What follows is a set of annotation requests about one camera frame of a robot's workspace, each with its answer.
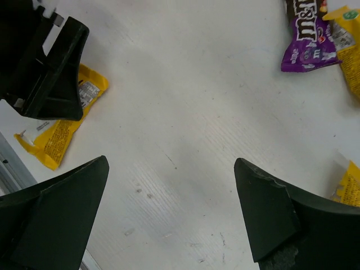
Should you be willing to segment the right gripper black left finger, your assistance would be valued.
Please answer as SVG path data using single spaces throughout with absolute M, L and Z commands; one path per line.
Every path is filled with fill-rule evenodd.
M 99 156 L 1 196 L 1 269 L 79 269 L 108 175 Z

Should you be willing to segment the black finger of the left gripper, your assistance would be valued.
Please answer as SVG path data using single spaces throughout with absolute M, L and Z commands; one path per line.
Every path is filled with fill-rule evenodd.
M 80 59 L 89 28 L 44 1 L 1 1 L 1 99 L 21 116 L 80 120 Z

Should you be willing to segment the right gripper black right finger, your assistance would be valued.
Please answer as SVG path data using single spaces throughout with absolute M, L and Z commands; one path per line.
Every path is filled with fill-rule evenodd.
M 260 269 L 359 269 L 359 208 L 305 191 L 244 158 L 234 173 Z

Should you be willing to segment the yellow candy packet front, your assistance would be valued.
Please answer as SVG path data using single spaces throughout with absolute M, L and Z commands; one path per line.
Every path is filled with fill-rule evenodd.
M 74 133 L 84 122 L 93 104 L 109 87 L 108 79 L 83 64 L 79 67 L 79 79 L 79 97 L 83 109 L 79 121 L 38 120 L 14 135 L 26 152 L 51 170 L 60 166 Z

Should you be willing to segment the purple candy packet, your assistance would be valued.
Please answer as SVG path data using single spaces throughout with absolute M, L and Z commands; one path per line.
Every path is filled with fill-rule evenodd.
M 317 0 L 284 1 L 292 40 L 287 47 L 281 71 L 305 73 L 340 63 L 331 34 L 327 2 Z

